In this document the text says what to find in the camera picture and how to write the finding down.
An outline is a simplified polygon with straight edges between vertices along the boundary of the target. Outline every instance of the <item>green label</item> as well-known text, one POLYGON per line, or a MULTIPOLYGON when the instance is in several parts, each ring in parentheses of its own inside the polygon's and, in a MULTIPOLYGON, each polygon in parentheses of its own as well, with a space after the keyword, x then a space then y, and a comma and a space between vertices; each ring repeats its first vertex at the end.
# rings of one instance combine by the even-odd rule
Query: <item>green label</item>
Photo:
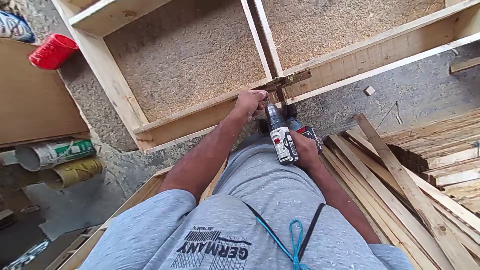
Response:
POLYGON ((81 140, 75 142, 72 147, 70 145, 62 146, 55 149, 58 156, 62 156, 63 160, 76 160, 93 155, 96 150, 90 140, 81 140))

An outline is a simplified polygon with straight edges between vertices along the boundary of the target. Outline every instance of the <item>blue cord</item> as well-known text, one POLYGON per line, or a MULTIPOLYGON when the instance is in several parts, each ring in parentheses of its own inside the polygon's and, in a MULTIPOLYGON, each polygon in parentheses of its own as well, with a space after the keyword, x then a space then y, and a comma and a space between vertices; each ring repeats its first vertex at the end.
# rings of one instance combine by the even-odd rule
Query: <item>blue cord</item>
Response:
POLYGON ((292 220, 290 222, 290 236, 292 237, 292 248, 293 248, 293 270, 311 270, 308 266, 301 264, 299 262, 299 252, 300 252, 300 247, 301 247, 301 242, 303 238, 303 225, 301 224, 300 220, 292 220), (295 239, 293 239, 293 224, 298 223, 300 225, 300 235, 299 235, 299 241, 295 245, 295 239))
POLYGON ((300 220, 292 220, 290 222, 290 236, 292 237, 292 248, 293 248, 293 255, 290 254, 285 246, 283 246, 282 242, 275 237, 272 231, 268 229, 268 227, 260 220, 260 218, 257 217, 257 221, 265 228, 265 230, 268 232, 268 234, 275 240, 275 242, 278 244, 278 246, 283 250, 283 252, 288 256, 288 258, 293 262, 293 270, 311 270, 308 266, 301 264, 299 262, 299 252, 300 252, 300 247, 301 247, 301 242, 303 238, 303 225, 300 220), (299 241, 295 245, 295 239, 293 239, 293 224, 298 223, 300 224, 300 235, 299 235, 299 241))

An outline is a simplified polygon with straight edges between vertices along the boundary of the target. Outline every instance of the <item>red container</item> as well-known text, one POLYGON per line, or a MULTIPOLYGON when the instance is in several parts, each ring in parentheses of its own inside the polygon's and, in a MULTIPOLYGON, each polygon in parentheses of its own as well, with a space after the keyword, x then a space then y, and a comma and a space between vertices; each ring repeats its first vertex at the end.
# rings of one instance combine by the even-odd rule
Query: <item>red container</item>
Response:
POLYGON ((56 70, 77 50, 75 41, 63 35, 51 34, 28 59, 41 69, 56 70))

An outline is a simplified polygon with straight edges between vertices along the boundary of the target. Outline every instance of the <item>shoe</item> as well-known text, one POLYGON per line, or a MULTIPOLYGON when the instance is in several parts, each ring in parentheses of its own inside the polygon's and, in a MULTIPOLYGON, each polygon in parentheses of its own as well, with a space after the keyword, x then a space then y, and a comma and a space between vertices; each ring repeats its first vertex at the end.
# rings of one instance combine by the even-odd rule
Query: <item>shoe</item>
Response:
POLYGON ((290 104, 287 106, 287 118, 292 117, 292 118, 297 118, 298 112, 297 112, 297 106, 295 104, 290 104))
POLYGON ((268 121, 266 119, 258 119, 258 131, 262 134, 268 134, 268 121))

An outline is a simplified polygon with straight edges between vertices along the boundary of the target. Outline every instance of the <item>person's hand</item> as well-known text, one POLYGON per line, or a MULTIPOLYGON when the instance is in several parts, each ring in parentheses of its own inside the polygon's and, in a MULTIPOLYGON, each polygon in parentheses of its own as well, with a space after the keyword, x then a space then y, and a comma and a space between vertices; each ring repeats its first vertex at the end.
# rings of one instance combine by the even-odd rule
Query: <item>person's hand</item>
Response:
POLYGON ((267 96, 264 90, 250 90, 240 93, 235 108, 232 114, 239 117, 244 123, 248 123, 255 117, 262 113, 265 106, 262 100, 267 96))
POLYGON ((299 160, 295 162, 295 166, 304 171, 309 171, 317 166, 321 166, 322 162, 318 157, 317 144, 314 140, 303 136, 300 133, 290 130, 293 143, 297 149, 299 160))

